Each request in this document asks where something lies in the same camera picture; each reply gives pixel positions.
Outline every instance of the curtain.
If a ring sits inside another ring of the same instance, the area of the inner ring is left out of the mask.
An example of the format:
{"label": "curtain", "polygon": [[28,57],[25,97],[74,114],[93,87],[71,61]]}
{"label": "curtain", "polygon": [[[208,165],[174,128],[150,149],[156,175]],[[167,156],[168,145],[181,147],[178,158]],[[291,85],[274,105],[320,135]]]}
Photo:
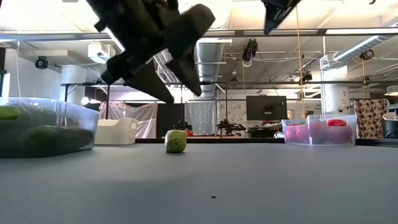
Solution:
{"label": "curtain", "polygon": [[[226,117],[225,101],[217,102],[217,112],[217,120],[219,123]],[[228,121],[231,124],[242,124],[245,128],[248,128],[245,101],[228,101]],[[242,136],[245,136],[244,131],[233,131],[233,134],[236,133],[240,133]]]}
{"label": "curtain", "polygon": [[216,134],[216,103],[201,102],[185,104],[186,122],[192,125],[194,134]]}
{"label": "curtain", "polygon": [[[123,103],[109,103],[109,119],[138,120],[136,138],[156,138],[157,103],[133,108]],[[100,106],[99,117],[105,119],[106,105]]]}
{"label": "curtain", "polygon": [[354,100],[358,115],[357,135],[359,138],[383,138],[382,120],[387,113],[388,100]]}

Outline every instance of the white container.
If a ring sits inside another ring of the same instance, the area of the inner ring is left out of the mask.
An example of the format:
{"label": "white container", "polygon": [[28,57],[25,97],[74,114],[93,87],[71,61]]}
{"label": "white container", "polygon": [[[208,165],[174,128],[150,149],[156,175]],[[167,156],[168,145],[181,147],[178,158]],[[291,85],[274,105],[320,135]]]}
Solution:
{"label": "white container", "polygon": [[98,120],[96,145],[129,145],[136,142],[138,120],[122,118],[120,120]]}
{"label": "white container", "polygon": [[282,120],[288,144],[355,144],[356,115],[310,115],[307,120]]}

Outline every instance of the white curtain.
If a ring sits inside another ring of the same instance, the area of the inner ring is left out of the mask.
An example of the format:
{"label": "white curtain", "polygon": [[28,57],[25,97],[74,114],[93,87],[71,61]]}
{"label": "white curtain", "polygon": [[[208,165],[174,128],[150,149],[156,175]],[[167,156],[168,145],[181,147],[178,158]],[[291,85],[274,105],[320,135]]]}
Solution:
{"label": "white curtain", "polygon": [[[133,108],[121,104],[109,104],[109,119],[134,118],[138,120],[136,138],[156,138],[157,103]],[[101,106],[100,119],[105,119],[106,106]]]}
{"label": "white curtain", "polygon": [[185,121],[192,125],[195,134],[216,134],[216,103],[186,103]]}

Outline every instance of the white bin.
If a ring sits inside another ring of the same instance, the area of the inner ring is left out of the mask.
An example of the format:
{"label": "white bin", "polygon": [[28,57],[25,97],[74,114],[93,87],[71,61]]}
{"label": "white bin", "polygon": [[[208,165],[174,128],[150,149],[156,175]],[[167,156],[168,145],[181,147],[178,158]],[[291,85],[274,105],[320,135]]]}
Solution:
{"label": "white bin", "polygon": [[136,142],[138,120],[122,118],[120,120],[98,121],[95,136],[96,145],[129,145]]}

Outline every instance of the security camera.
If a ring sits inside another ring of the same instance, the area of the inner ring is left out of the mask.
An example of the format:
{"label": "security camera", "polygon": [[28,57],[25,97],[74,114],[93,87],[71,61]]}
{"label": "security camera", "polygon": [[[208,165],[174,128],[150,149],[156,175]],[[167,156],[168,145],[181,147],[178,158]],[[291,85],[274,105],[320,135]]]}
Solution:
{"label": "security camera", "polygon": [[39,56],[35,63],[36,68],[38,69],[46,69],[49,67],[49,61],[46,56]]}

